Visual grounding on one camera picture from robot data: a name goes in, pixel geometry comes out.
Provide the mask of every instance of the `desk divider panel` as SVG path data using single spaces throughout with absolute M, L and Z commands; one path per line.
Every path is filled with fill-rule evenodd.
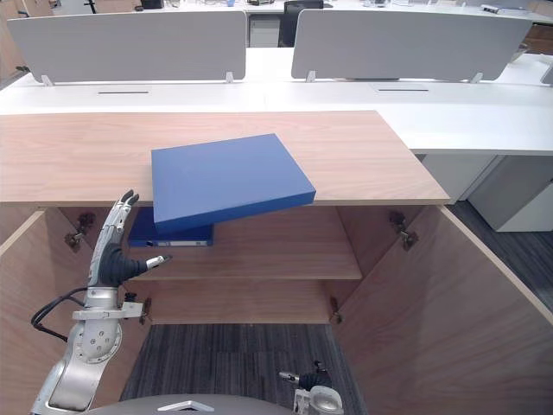
M 553 84 L 553 63 L 550 64 L 550 68 L 543 74 L 542 83 Z
M 494 80 L 531 27 L 524 19 L 389 10 L 303 10 L 294 78 Z
M 38 81 L 245 76 L 247 25 L 239 10 L 39 17 L 8 26 Z

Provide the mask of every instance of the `blue binder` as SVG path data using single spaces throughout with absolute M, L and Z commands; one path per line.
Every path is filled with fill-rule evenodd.
M 195 227 L 176 233 L 158 233 L 154 226 L 154 208 L 141 207 L 130 229 L 129 246 L 210 246 L 213 225 Z
M 315 188 L 275 134 L 152 150 L 159 233 L 313 202 Z

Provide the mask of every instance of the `open cabinet door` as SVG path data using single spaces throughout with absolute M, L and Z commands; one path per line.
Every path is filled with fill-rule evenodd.
M 42 305 L 87 283 L 91 247 L 73 252 L 64 242 L 75 229 L 57 208 L 36 211 L 0 245 L 0 412 L 29 413 L 66 343 L 30 324 Z M 62 334 L 75 324 L 77 305 L 60 304 L 44 325 Z M 149 322 L 122 321 L 123 342 L 104 372 L 93 406 L 115 403 L 148 333 Z
M 369 413 L 553 413 L 553 315 L 446 208 L 409 231 L 334 323 Z

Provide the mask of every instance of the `wooden panel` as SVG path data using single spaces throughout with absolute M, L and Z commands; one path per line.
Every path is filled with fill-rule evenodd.
M 361 279 L 335 207 L 296 207 L 215 226 L 213 246 L 131 248 L 173 258 L 136 279 Z
M 110 206 L 133 188 L 151 203 L 152 149 L 269 132 L 314 184 L 317 204 L 449 199 L 376 112 L 15 115 L 0 128 L 0 201 Z
M 397 240 L 397 233 L 390 223 L 390 212 L 398 211 L 405 215 L 409 225 L 423 210 L 421 206 L 380 207 L 343 206 L 338 213 L 346 230 L 361 276 L 364 278 Z M 342 305 L 359 282 L 326 281 L 327 294 Z
M 2 414 L 28 413 L 50 368 L 62 357 L 66 344 L 32 328 L 31 316 L 44 304 L 86 285 L 92 250 L 83 243 L 73 253 L 63 242 L 73 227 L 58 209 L 33 213 L 0 246 L 0 402 Z M 74 325 L 74 303 L 65 302 L 45 325 L 68 333 Z M 147 326 L 124 322 L 124 342 L 110 361 L 96 401 L 118 400 Z
M 154 324 L 327 323 L 319 281 L 131 281 L 128 291 L 151 297 Z
M 16 74 L 16 67 L 24 65 L 21 52 L 14 43 L 6 21 L 17 19 L 17 5 L 14 0 L 0 2 L 0 80 Z
M 23 7 L 29 16 L 31 17 L 40 17 L 40 16 L 52 16 L 54 13 L 50 8 L 50 3 L 48 0 L 21 0 Z
M 369 413 L 553 413 L 553 316 L 444 207 L 411 224 L 340 310 Z
M 0 204 L 0 245 L 35 212 L 34 207 L 14 207 Z
M 96 0 L 98 13 L 127 13 L 141 6 L 140 0 Z
M 553 27 L 544 24 L 534 24 L 524 43 L 536 54 L 553 54 Z

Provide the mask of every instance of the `black office chair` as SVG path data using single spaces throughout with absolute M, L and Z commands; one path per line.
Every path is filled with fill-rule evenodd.
M 284 2 L 284 14 L 280 18 L 278 47 L 293 48 L 296 42 L 297 18 L 303 9 L 322 9 L 323 0 L 295 0 Z

